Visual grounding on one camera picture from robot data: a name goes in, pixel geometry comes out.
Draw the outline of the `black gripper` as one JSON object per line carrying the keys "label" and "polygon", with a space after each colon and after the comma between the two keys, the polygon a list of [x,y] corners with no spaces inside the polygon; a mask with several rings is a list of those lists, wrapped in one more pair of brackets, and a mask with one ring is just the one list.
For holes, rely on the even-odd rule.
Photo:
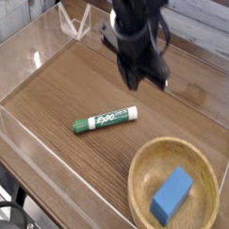
{"label": "black gripper", "polygon": [[99,29],[103,44],[116,54],[121,78],[130,90],[137,90],[144,78],[166,89],[171,71],[163,54],[171,34],[160,11],[139,17],[134,13],[119,16],[113,9],[109,22]]}

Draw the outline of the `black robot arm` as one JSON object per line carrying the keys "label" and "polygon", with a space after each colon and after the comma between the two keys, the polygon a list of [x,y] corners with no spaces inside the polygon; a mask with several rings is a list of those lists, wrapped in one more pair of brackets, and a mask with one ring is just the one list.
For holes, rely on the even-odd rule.
{"label": "black robot arm", "polygon": [[163,58],[171,42],[161,9],[169,0],[112,0],[109,21],[100,27],[102,42],[116,54],[119,72],[130,90],[147,78],[161,90],[170,68]]}

